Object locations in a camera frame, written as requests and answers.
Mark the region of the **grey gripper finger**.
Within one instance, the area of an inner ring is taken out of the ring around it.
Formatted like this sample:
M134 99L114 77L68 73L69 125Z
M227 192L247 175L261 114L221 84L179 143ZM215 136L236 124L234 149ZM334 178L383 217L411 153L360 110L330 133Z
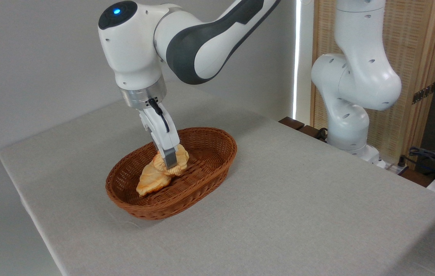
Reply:
M156 131L152 131L152 139L163 158L166 168L170 169L175 167L177 165L177 145L179 144L177 131L170 130L169 133L163 133L162 135Z

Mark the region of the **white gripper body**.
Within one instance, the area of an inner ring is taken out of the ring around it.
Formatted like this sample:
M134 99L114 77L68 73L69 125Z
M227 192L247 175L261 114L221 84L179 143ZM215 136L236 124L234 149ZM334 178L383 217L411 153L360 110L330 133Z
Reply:
M139 115L146 130L151 131L151 137L156 145L175 145L175 124L166 108L158 105L163 112L163 118L152 107L139 110Z

